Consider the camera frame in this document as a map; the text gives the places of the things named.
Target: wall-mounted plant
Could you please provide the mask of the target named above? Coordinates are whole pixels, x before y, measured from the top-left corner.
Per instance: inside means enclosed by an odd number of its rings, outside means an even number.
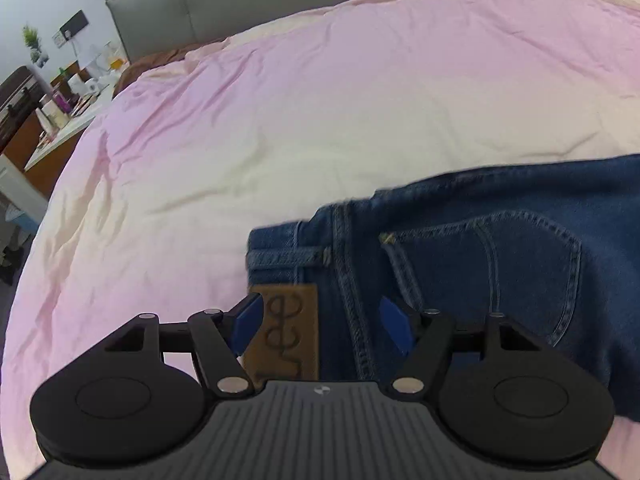
[[[31,62],[38,68],[42,68],[49,60],[49,55],[43,51],[38,29],[30,27],[28,24],[22,28],[22,38],[24,44],[31,51]]]

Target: gray ribbed panel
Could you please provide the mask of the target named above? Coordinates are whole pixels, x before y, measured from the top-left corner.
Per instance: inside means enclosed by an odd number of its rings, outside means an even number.
[[[507,470],[469,456],[420,404],[374,383],[271,381],[259,396],[224,402],[184,447],[141,466],[90,471],[59,463],[34,480],[606,480],[593,463],[553,472]]]

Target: bed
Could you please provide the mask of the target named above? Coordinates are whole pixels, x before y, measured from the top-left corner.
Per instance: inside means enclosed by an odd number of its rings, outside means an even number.
[[[132,60],[204,46],[121,92],[60,176],[2,362],[14,480],[43,460],[36,387],[139,312],[233,306],[256,226],[444,171],[640,152],[640,0],[106,1]],[[600,458],[638,478],[637,449],[618,418]]]

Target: back pocket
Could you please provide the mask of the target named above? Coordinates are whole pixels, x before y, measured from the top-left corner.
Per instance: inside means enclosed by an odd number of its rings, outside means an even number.
[[[503,312],[556,345],[571,321],[580,241],[528,211],[380,234],[403,299],[459,321]]]

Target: dark floor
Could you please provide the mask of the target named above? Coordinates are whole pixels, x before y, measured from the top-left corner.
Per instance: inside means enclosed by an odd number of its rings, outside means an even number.
[[[15,289],[22,273],[22,266],[27,259],[29,249],[31,249],[31,241],[27,241],[23,245],[24,257],[22,258],[22,265],[20,269],[15,273],[14,285],[8,286],[3,282],[0,282],[0,364],[2,364],[2,356],[4,354],[4,333],[6,331],[7,323],[9,323],[9,312],[11,311],[11,305],[14,302]],[[9,471],[6,468],[4,461],[4,451],[2,450],[2,441],[0,441],[0,480],[8,480]]]

